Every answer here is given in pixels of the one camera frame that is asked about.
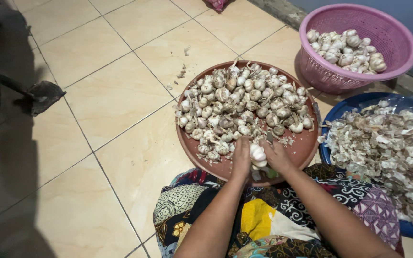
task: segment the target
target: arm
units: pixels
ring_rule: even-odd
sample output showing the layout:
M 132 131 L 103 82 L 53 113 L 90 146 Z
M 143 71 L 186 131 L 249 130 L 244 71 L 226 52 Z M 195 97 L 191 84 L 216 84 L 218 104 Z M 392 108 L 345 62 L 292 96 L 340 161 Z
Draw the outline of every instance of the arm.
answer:
M 318 230 L 341 257 L 400 257 L 347 207 L 295 167 L 282 144 L 274 141 L 273 149 L 265 141 L 261 142 L 261 145 L 271 167 L 291 185 L 312 216 Z
M 231 179 L 192 224 L 174 258 L 223 258 L 232 233 L 235 214 L 250 171 L 250 142 L 235 144 Z

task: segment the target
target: plastic bag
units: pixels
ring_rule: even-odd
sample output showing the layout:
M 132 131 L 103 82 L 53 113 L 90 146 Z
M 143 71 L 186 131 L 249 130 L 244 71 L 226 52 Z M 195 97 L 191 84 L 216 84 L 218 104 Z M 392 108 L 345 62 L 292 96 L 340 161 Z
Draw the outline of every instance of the plastic bag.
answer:
M 222 11 L 223 5 L 227 3 L 227 0 L 206 0 L 206 1 L 208 3 L 211 3 L 217 11 Z

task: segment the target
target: hand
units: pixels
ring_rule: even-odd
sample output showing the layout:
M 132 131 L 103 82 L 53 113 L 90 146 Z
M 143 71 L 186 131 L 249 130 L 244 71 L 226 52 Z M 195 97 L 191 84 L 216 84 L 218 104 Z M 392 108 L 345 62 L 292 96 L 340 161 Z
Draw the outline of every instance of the hand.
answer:
M 232 178 L 248 180 L 250 174 L 250 140 L 249 136 L 238 138 L 235 143 L 234 156 L 232 157 Z
M 273 148 L 264 139 L 259 141 L 259 145 L 264 148 L 264 153 L 267 156 L 267 162 L 270 164 L 270 167 L 278 173 L 284 175 L 287 171 L 296 168 L 283 144 L 279 143 L 276 139 L 273 139 Z

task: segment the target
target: batik cloth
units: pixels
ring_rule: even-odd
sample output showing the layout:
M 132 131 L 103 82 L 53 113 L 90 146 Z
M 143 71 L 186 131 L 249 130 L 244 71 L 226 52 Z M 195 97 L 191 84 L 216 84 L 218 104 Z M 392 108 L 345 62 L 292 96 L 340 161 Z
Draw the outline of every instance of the batik cloth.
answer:
M 402 254 L 397 213 L 380 188 L 346 177 L 331 165 L 315 164 L 304 172 Z M 162 189 L 153 220 L 163 258 L 173 256 L 192 223 L 224 184 L 225 181 L 193 168 L 176 176 Z M 244 189 L 226 257 L 335 256 L 289 184 Z

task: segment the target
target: person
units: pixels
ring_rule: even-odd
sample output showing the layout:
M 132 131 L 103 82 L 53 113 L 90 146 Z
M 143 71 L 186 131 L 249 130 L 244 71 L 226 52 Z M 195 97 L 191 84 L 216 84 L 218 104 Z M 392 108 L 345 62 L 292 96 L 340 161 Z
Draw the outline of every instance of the person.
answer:
M 328 165 L 304 172 L 265 140 L 285 182 L 247 187 L 250 140 L 237 140 L 227 182 L 195 168 L 163 188 L 154 210 L 163 258 L 400 257 L 396 211 L 379 188 Z

